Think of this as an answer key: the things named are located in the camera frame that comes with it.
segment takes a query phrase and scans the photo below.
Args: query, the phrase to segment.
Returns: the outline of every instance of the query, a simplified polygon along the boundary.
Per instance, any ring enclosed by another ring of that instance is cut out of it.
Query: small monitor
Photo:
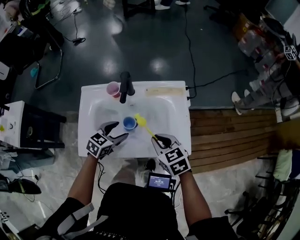
[[[150,172],[147,188],[157,189],[161,192],[170,191],[171,176]]]

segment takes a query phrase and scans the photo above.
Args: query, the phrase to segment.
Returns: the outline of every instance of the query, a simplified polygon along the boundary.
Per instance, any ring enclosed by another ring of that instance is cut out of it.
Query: display screen
[[[148,184],[149,187],[168,189],[169,185],[170,185],[170,178],[150,175],[149,184]]]

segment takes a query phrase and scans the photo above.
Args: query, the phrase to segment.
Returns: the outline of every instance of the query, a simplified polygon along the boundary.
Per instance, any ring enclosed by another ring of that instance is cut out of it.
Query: black shirt
[[[59,224],[71,213],[84,205],[76,199],[67,198],[60,208],[46,221],[38,231],[39,236],[57,235]],[[171,199],[156,190],[134,185],[115,183],[104,194],[97,219],[109,216],[93,231],[75,238],[75,240],[182,240],[178,231],[176,212]],[[68,231],[77,232],[87,226],[88,216],[77,221]],[[205,219],[189,228],[189,235],[202,239],[237,239],[227,217]]]

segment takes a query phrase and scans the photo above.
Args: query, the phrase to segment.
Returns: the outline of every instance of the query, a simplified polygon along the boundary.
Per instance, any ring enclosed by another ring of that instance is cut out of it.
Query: blue cup
[[[133,117],[126,117],[123,120],[123,126],[126,131],[131,131],[137,127],[137,122]]]

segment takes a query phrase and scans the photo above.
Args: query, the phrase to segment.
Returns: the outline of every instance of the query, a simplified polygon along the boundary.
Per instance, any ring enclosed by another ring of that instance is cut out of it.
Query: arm
[[[185,172],[181,175],[181,189],[183,196],[183,207],[186,215],[187,225],[211,218],[210,208],[205,201],[191,172]]]
[[[98,159],[88,155],[69,191],[68,197],[77,199],[84,205],[91,202],[97,162]]]

